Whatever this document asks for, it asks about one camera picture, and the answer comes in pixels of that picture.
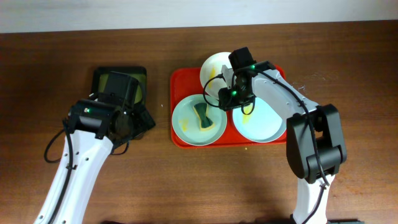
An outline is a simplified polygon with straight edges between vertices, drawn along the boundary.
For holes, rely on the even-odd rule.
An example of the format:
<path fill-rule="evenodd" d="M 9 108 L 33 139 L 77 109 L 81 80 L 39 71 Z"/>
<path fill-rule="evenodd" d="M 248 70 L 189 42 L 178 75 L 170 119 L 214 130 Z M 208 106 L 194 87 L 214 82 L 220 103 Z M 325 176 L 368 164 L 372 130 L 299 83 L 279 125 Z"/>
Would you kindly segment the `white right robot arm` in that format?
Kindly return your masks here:
<path fill-rule="evenodd" d="M 265 101 L 286 123 L 286 156 L 298 178 L 295 223 L 327 223 L 330 184 L 346 161 L 340 115 L 335 106 L 309 100 L 268 62 L 257 62 L 248 48 L 229 54 L 230 68 L 220 77 L 227 84 L 218 92 L 224 111 L 243 109 L 257 99 Z"/>

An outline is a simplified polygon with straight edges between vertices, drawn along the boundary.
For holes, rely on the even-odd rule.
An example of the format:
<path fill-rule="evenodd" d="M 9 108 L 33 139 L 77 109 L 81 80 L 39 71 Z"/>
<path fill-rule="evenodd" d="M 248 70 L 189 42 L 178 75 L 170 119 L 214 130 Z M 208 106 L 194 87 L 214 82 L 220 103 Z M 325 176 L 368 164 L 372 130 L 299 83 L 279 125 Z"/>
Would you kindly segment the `yellow green sponge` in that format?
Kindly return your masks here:
<path fill-rule="evenodd" d="M 197 103 L 193 106 L 193 110 L 199 119 L 199 128 L 201 131 L 207 131 L 215 126 L 215 123 L 208 117 L 208 104 Z"/>

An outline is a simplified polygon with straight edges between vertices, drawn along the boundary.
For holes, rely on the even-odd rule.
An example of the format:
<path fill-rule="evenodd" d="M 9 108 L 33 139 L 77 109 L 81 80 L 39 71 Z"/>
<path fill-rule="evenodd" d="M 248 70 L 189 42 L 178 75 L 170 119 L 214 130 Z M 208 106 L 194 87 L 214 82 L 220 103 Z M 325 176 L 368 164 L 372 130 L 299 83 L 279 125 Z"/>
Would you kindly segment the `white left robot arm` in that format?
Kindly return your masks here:
<path fill-rule="evenodd" d="M 65 145 L 36 223 L 81 223 L 106 158 L 155 126 L 146 109 L 144 67 L 99 67 L 89 97 L 62 121 Z"/>

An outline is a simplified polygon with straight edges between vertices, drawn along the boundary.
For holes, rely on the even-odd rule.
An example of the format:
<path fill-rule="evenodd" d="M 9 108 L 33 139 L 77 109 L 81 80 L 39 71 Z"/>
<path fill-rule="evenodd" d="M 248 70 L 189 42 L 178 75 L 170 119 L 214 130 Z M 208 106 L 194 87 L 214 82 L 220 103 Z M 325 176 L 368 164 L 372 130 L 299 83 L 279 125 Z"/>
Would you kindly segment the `light green plate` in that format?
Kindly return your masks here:
<path fill-rule="evenodd" d="M 210 106 L 218 100 L 202 94 L 190 95 L 177 103 L 172 113 L 172 127 L 174 133 L 184 142 L 191 146 L 210 145 L 223 135 L 227 127 L 226 112 Z M 206 117 L 213 123 L 209 128 L 201 128 L 201 119 L 194 110 L 194 106 L 204 103 L 206 105 Z"/>

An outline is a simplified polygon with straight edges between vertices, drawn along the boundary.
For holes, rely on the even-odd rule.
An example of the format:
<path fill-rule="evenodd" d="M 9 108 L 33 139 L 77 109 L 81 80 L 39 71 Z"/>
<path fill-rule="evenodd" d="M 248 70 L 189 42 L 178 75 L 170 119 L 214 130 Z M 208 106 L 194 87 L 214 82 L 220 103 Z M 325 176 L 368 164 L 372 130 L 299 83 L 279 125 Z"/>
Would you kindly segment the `white plate with yellow stain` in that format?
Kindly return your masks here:
<path fill-rule="evenodd" d="M 207 58 L 200 70 L 200 82 L 202 87 L 212 78 L 221 74 L 223 65 L 227 68 L 232 68 L 228 56 L 230 52 L 220 52 Z M 218 92 L 221 88 L 226 88 L 227 84 L 222 78 L 216 78 L 208 83 L 206 86 L 206 93 L 213 98 L 218 99 Z"/>

